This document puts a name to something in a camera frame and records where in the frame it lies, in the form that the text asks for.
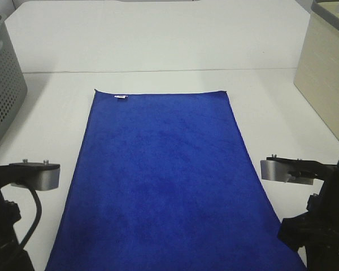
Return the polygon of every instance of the white label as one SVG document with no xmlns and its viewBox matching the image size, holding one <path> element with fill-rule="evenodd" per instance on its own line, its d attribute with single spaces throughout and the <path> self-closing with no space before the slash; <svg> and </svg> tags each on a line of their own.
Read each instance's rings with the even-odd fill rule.
<svg viewBox="0 0 339 271">
<path fill-rule="evenodd" d="M 125 99 L 128 97 L 127 95 L 114 95 L 114 98 L 120 98 L 120 99 Z"/>
</svg>

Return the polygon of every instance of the beige box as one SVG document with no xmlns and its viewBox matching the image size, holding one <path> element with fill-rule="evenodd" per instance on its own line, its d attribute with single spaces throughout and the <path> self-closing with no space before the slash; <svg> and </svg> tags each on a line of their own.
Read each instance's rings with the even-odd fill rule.
<svg viewBox="0 0 339 271">
<path fill-rule="evenodd" d="M 294 83 L 339 140 L 339 2 L 314 0 Z"/>
</svg>

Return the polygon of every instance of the robotic arm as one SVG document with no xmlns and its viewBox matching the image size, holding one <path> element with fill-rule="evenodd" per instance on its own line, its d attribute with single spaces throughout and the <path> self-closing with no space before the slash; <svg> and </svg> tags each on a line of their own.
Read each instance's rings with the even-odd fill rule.
<svg viewBox="0 0 339 271">
<path fill-rule="evenodd" d="M 325 165 L 273 155 L 260 164 L 266 180 L 307 185 L 314 178 L 324 181 L 319 195 L 309 197 L 308 212 L 283 219 L 278 238 L 293 251 L 305 246 L 309 271 L 339 270 L 339 161 Z"/>
<path fill-rule="evenodd" d="M 32 262 L 24 246 L 33 234 L 41 217 L 41 204 L 35 190 L 45 191 L 57 188 L 59 185 L 59 164 L 15 163 L 0 166 L 0 271 L 34 271 Z M 1 188 L 12 184 L 26 187 L 34 197 L 37 214 L 33 225 L 19 243 L 14 231 L 14 223 L 21 219 L 19 207 L 14 202 L 4 200 Z"/>
</svg>

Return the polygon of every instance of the laundry basket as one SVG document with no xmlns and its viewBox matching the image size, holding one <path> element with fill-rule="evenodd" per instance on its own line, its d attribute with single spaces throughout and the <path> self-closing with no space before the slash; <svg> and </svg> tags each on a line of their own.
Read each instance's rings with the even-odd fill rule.
<svg viewBox="0 0 339 271">
<path fill-rule="evenodd" d="M 0 14 L 0 140 L 15 118 L 27 93 L 18 59 Z"/>
</svg>

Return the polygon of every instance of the black cable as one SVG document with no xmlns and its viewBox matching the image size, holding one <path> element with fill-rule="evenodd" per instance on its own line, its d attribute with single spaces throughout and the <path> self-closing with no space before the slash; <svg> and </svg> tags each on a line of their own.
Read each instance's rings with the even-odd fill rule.
<svg viewBox="0 0 339 271">
<path fill-rule="evenodd" d="M 38 226 L 40 218 L 41 218 L 41 213 L 42 213 L 41 203 L 40 203 L 40 199 L 39 199 L 38 194 L 36 193 L 35 189 L 26 182 L 20 182 L 20 184 L 24 185 L 27 189 L 29 189 L 30 193 L 32 194 L 34 201 L 35 201 L 35 204 L 36 204 L 36 215 L 35 215 L 35 219 L 33 221 L 32 226 L 28 230 L 27 234 L 25 235 L 25 237 L 23 238 L 21 243 L 13 251 L 13 253 L 8 258 L 8 260 L 5 261 L 0 266 L 0 271 L 4 270 L 4 268 L 6 268 L 13 261 L 13 259 L 15 259 L 17 257 L 17 255 L 24 249 L 25 245 L 28 243 L 30 237 L 33 235 L 36 227 Z"/>
</svg>

